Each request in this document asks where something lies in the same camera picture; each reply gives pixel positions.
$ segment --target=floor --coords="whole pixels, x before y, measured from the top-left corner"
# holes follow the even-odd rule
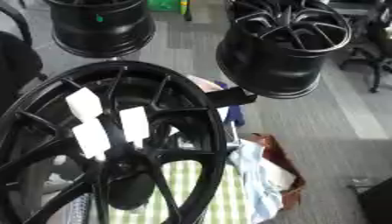
[[[44,72],[59,74],[94,61],[61,51],[51,39],[47,7],[41,0],[25,0],[24,14],[31,24],[34,47],[45,62]],[[173,13],[154,13],[157,33],[130,60],[149,61],[182,74],[228,81],[215,62],[215,47],[228,23],[221,0],[194,2],[194,20],[183,21]],[[15,31],[4,18],[0,27]],[[382,86],[368,92],[363,67],[341,72],[333,55],[325,63],[317,90],[296,100],[258,98],[243,107],[247,124],[241,133],[276,135],[307,180],[301,205],[280,213],[267,223],[362,224],[366,223],[353,192],[352,177],[386,179],[392,173],[392,91]]]

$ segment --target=office chair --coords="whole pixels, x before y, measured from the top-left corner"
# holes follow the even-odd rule
[[[376,46],[378,53],[370,52],[363,47],[355,47],[349,59],[340,65],[342,70],[350,64],[371,67],[374,72],[373,86],[369,89],[371,93],[378,92],[382,71],[392,74],[392,30],[389,28],[392,21],[390,5],[391,3],[382,3],[378,7],[375,19],[367,25],[367,39]]]
[[[22,39],[0,31],[0,115],[18,98],[18,91],[27,82],[38,77],[45,80],[41,73],[42,61],[32,49],[32,35],[25,18],[5,1],[0,1],[0,11],[17,24]]]

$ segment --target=blue cloth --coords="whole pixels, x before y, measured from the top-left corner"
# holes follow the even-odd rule
[[[260,163],[264,148],[258,143],[241,140],[241,146],[229,156],[242,178],[252,223],[270,220],[283,207],[282,194],[267,180]]]
[[[215,81],[215,84],[219,85],[222,88],[228,88],[228,84],[218,80]],[[239,105],[232,105],[228,107],[225,123],[230,122],[234,122],[236,127],[241,127],[245,125],[245,119],[243,118],[241,107]]]

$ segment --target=crumpled fabric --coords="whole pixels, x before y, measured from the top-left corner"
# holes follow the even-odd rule
[[[270,220],[283,207],[282,194],[266,179],[263,163],[264,148],[247,140],[229,156],[229,162],[241,175],[252,224]]]

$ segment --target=wheel lip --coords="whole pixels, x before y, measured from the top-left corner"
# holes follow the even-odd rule
[[[219,187],[219,183],[221,182],[222,174],[225,167],[226,156],[227,156],[226,138],[224,136],[224,129],[218,111],[216,110],[214,105],[208,100],[205,93],[193,82],[188,80],[185,76],[169,68],[153,65],[150,63],[139,62],[139,61],[119,60],[119,61],[104,61],[104,62],[88,64],[85,66],[79,66],[71,70],[65,71],[64,73],[56,77],[46,80],[41,85],[35,87],[33,90],[23,95],[21,98],[19,98],[19,100],[17,100],[14,104],[12,104],[12,106],[9,109],[7,109],[7,111],[0,117],[0,127],[6,127],[6,129],[1,129],[0,131],[0,148],[3,146],[7,133],[9,133],[11,129],[11,125],[15,121],[14,113],[19,109],[28,109],[40,97],[43,97],[48,92],[54,90],[56,87],[52,87],[52,86],[56,85],[56,83],[58,83],[60,79],[66,77],[72,77],[74,79],[80,78],[83,76],[83,74],[91,74],[94,70],[99,70],[100,68],[123,67],[123,66],[144,67],[152,72],[157,70],[162,70],[162,74],[172,75],[172,78],[174,80],[178,80],[177,84],[181,85],[182,87],[187,87],[190,93],[192,93],[195,97],[197,97],[197,99],[199,99],[200,103],[206,104],[206,107],[209,108],[208,119],[211,121],[211,127],[214,134],[214,138],[213,141],[211,142],[211,145],[212,148],[216,148],[215,149],[216,157],[214,158],[214,161],[217,165],[215,166],[215,169],[213,169],[213,171],[210,174],[211,175],[210,179],[212,180],[210,182],[211,184],[207,187],[204,187],[206,189],[202,189],[203,197],[195,199],[194,208],[192,210],[187,207],[186,207],[187,209],[184,209],[184,206],[186,206],[186,202],[188,200],[185,201],[183,206],[179,207],[179,211],[183,215],[182,216],[183,220],[181,223],[192,223],[196,221],[200,217],[204,209],[207,208],[208,203],[212,200],[216,190]],[[0,155],[2,155],[3,153],[5,153],[5,150],[0,151]],[[7,160],[9,160],[8,157],[1,157],[0,163],[4,163]]]

